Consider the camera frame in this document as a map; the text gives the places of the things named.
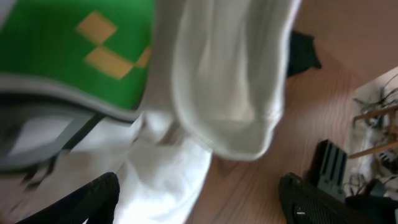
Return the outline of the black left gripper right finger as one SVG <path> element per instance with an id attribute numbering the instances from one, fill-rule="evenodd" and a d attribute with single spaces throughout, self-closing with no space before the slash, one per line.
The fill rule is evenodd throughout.
<path id="1" fill-rule="evenodd" d="M 287 224 L 369 224 L 366 215 L 348 208 L 289 172 L 280 178 L 279 201 Z"/>

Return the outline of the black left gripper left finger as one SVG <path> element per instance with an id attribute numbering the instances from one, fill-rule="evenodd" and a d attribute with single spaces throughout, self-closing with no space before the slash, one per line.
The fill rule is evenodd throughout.
<path id="1" fill-rule="evenodd" d="M 112 224 L 120 186 L 107 172 L 17 224 Z"/>

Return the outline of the white t-shirt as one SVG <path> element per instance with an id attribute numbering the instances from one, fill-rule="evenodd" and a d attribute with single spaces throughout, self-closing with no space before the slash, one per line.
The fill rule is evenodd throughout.
<path id="1" fill-rule="evenodd" d="M 284 111 L 299 1 L 2 1 L 1 222 L 107 172 L 113 223 L 183 223 Z"/>

